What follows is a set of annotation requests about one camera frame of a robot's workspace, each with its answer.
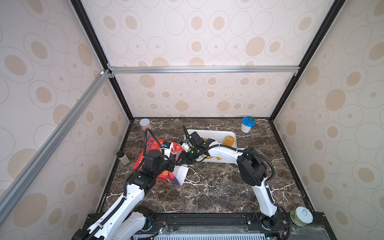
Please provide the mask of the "red paper gift bag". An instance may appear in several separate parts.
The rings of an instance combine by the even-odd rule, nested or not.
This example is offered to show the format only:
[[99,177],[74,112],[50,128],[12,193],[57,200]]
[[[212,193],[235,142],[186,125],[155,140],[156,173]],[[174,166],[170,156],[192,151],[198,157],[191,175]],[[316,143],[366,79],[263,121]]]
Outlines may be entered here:
[[182,186],[191,181],[188,174],[195,173],[192,168],[181,164],[184,152],[178,143],[149,138],[134,164],[134,170],[157,178],[157,181]]

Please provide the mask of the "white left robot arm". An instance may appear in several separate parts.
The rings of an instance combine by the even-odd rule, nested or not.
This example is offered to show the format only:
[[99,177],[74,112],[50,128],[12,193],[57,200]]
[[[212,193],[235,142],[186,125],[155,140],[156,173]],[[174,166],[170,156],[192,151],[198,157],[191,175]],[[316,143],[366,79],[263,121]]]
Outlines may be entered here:
[[124,191],[98,220],[86,230],[79,229],[73,240],[116,240],[118,232],[130,238],[139,229],[133,227],[133,220],[127,216],[144,199],[164,171],[173,171],[175,157],[170,149],[150,150],[143,153],[138,167],[126,179]]

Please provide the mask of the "yellow spiral fake bread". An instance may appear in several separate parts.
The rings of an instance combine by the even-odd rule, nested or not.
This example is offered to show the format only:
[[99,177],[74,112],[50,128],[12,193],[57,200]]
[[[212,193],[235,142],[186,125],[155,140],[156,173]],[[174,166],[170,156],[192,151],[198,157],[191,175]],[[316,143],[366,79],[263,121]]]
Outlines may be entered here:
[[235,145],[235,141],[236,139],[233,136],[227,136],[223,141],[223,144],[229,147],[233,147]]

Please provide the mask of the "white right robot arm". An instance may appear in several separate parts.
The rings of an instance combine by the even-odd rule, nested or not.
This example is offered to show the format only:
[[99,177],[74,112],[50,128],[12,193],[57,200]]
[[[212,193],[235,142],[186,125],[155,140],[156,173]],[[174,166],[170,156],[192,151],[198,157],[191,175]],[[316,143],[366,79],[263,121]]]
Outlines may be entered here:
[[181,153],[179,163],[191,165],[198,162],[199,157],[204,161],[208,157],[221,158],[238,166],[242,180],[252,187],[259,203],[260,212],[255,213],[256,218],[265,229],[270,229],[283,221],[284,213],[280,213],[275,204],[269,188],[269,182],[276,172],[272,163],[254,148],[237,149],[221,144],[213,139],[204,140],[197,132],[188,133],[186,129],[185,140],[182,142],[184,151]]

